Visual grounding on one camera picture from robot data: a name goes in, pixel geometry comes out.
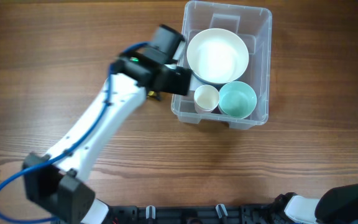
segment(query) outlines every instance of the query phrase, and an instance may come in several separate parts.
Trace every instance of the white bowl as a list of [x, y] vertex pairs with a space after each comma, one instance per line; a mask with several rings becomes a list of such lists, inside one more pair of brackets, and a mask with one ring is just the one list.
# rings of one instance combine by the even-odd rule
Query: white bowl
[[207, 29], [197, 34], [187, 47], [187, 61], [195, 76], [212, 85], [222, 85], [241, 77], [249, 61], [244, 41], [225, 29]]

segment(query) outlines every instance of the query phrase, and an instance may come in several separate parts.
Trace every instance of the teal cup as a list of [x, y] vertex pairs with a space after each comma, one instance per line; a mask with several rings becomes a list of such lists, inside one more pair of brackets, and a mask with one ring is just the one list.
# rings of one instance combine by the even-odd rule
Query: teal cup
[[219, 91], [218, 108], [222, 114], [244, 119], [256, 107], [255, 91], [246, 83], [234, 81], [225, 84]]

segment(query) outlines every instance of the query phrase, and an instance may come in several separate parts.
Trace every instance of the green bowl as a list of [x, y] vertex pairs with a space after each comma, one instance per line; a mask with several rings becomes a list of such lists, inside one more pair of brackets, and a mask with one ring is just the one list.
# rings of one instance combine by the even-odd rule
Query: green bowl
[[256, 107], [255, 91], [246, 83], [234, 81], [225, 84], [219, 91], [219, 110], [222, 114], [244, 119]]

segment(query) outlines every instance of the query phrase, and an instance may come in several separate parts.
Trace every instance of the plastic bin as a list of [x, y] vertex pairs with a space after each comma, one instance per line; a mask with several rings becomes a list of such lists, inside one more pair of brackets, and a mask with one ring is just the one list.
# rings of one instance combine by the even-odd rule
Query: plastic bin
[[[266, 123], [269, 116], [270, 51], [272, 45], [272, 13], [261, 7], [236, 6], [202, 1], [190, 1], [185, 6], [182, 34], [188, 41], [199, 32], [222, 28], [236, 33], [249, 51], [249, 64], [238, 79], [250, 85], [257, 95], [257, 106], [244, 119], [221, 114], [218, 109], [210, 114], [195, 111], [193, 95], [202, 83], [192, 77], [188, 96], [173, 95], [171, 109], [182, 122], [198, 124], [202, 119], [225, 121], [230, 128], [249, 129]], [[179, 66], [189, 68], [186, 52]]]

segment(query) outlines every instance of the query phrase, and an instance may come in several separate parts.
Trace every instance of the brown wooden surface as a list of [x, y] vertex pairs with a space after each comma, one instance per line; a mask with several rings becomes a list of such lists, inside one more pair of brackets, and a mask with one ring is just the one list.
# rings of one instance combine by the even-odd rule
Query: brown wooden surface
[[[248, 131], [179, 122], [171, 96], [148, 101], [101, 153], [89, 185], [111, 205], [270, 202], [358, 182], [358, 1], [237, 1], [273, 13], [270, 114]], [[56, 143], [106, 68], [160, 23], [181, 30], [185, 1], [0, 5], [0, 182]], [[45, 215], [21, 181], [0, 207]]]

